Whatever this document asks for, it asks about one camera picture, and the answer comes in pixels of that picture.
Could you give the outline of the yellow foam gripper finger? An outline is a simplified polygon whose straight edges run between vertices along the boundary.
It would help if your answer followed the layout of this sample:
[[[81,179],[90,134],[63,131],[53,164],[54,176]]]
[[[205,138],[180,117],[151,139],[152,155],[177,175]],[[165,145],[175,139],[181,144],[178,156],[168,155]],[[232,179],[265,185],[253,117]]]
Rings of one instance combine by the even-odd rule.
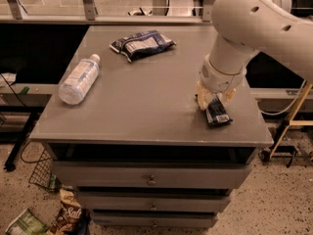
[[[232,100],[235,94],[236,94],[236,89],[232,89],[232,90],[222,93],[221,102],[224,107],[227,107],[227,105],[230,103],[230,101]]]
[[[202,111],[207,109],[208,105],[216,96],[215,93],[205,88],[200,80],[197,82],[197,95],[198,105]]]

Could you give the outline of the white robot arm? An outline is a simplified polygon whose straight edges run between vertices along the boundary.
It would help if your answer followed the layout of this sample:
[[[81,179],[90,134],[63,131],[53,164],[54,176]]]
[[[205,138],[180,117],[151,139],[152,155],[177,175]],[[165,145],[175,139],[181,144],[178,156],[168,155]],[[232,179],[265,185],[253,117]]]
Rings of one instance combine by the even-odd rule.
[[[201,110],[217,94],[231,98],[260,52],[313,81],[313,23],[291,14],[291,0],[215,0],[211,19],[217,36],[197,82]]]

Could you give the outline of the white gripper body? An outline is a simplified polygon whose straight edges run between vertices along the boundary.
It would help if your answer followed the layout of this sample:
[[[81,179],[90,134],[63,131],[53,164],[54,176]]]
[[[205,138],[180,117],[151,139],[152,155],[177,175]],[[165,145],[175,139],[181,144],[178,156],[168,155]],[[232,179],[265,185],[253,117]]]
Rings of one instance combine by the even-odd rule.
[[[222,71],[215,67],[206,55],[200,69],[200,82],[205,89],[212,93],[222,93],[238,87],[246,76],[246,64],[232,71]]]

